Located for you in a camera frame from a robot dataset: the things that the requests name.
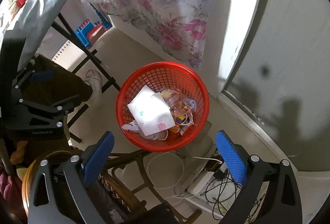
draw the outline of floor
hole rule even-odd
[[[162,59],[149,51],[147,48],[135,42],[133,39],[123,34],[117,29],[111,29],[102,37],[103,46],[98,49],[97,57],[107,66],[108,73],[113,76],[119,85],[122,85],[126,78],[139,67],[148,63],[161,61]],[[78,76],[84,77],[89,69],[94,69],[94,65],[88,62],[78,72]],[[103,106],[98,110],[89,108],[75,124],[70,131],[82,139],[82,143],[72,142],[74,146],[85,149],[88,145],[96,143],[105,131],[109,130],[115,135],[115,147],[113,152],[132,152],[138,148],[130,143],[121,132],[115,115],[115,105],[118,91],[110,87],[103,94]],[[257,154],[264,161],[278,162],[279,160],[270,150],[237,118],[231,115],[225,108],[210,97],[210,113],[208,117],[212,127],[208,133],[214,141],[215,135],[219,130],[225,130],[234,143],[241,144],[249,154]],[[146,165],[150,155],[145,158]],[[155,159],[150,165],[150,176],[155,187],[164,188],[173,185],[182,173],[180,162],[172,155],[166,154]],[[136,164],[126,166],[120,171],[118,176],[127,185],[134,189],[142,183]],[[164,197],[172,196],[172,189],[159,190]],[[147,201],[147,209],[159,204],[159,201],[148,190],[140,191],[136,194],[138,199]],[[196,208],[191,203],[177,198],[169,198],[169,203],[184,216],[192,214]],[[218,223],[212,218],[212,215],[206,211],[196,220],[195,224]]]

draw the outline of white shoe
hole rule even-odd
[[[93,93],[86,101],[86,104],[93,109],[99,109],[102,97],[102,76],[96,70],[89,70],[86,73],[84,82],[92,87]]]

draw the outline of metal bolt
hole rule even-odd
[[[73,163],[77,162],[79,160],[79,156],[78,155],[73,155],[71,158],[70,158],[70,161],[72,161]]]
[[[45,166],[47,163],[48,163],[47,160],[42,160],[42,161],[40,162],[40,165],[41,165],[41,166]]]
[[[251,156],[251,160],[252,160],[253,162],[258,162],[258,161],[260,160],[260,158],[259,158],[259,156],[257,156],[257,155],[252,155],[252,156]]]
[[[290,162],[288,160],[283,160],[282,161],[282,164],[285,165],[285,166],[289,166],[290,165]]]

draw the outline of basket rim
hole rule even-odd
[[[159,66],[159,65],[170,65],[170,66],[174,66],[174,67],[179,67],[182,69],[185,69],[188,73],[190,73],[198,82],[198,85],[201,89],[202,92],[202,97],[204,100],[204,113],[202,115],[202,119],[200,124],[196,127],[196,129],[194,130],[194,135],[187,137],[187,139],[185,140],[181,140],[180,142],[174,144],[174,145],[168,145],[168,146],[162,146],[162,147],[156,147],[153,145],[148,145],[148,144],[140,144],[138,141],[136,141],[135,139],[133,139],[130,136],[127,136],[126,133],[124,132],[124,130],[121,128],[125,123],[122,122],[121,117],[119,112],[121,112],[121,107],[122,107],[122,103],[123,103],[123,99],[124,99],[124,95],[126,94],[127,89],[131,86],[131,84],[136,80],[137,75],[141,74],[142,70],[146,70],[146,69],[150,69],[153,66]],[[176,150],[178,148],[181,148],[185,145],[187,145],[189,142],[191,142],[194,138],[196,138],[198,136],[198,134],[202,131],[202,129],[204,128],[204,125],[206,123],[207,117],[209,115],[209,110],[210,110],[210,98],[209,98],[209,93],[207,91],[207,88],[203,82],[203,80],[200,78],[200,76],[193,71],[191,68],[180,64],[180,63],[176,63],[173,61],[159,61],[159,62],[154,62],[154,63],[150,63],[147,64],[145,66],[142,66],[140,68],[138,68],[135,72],[133,72],[124,82],[123,86],[120,88],[119,94],[117,96],[117,101],[116,101],[116,118],[117,118],[117,123],[119,125],[120,130],[122,131],[122,133],[125,135],[125,137],[131,141],[134,145],[138,146],[141,149],[144,150],[148,150],[148,151],[152,151],[152,152],[167,152],[167,151],[172,151],[172,150]]]

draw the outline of red plastic basket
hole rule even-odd
[[[124,135],[136,146],[153,152],[172,151],[191,142],[202,130],[210,109],[210,100],[202,79],[190,68],[169,61],[151,63],[135,71],[122,86],[116,103],[116,116],[120,127],[134,120],[127,104],[147,85],[153,91],[163,87],[178,88],[197,104],[193,114],[194,125],[184,132],[183,136],[175,139],[148,140],[140,134],[122,130]]]

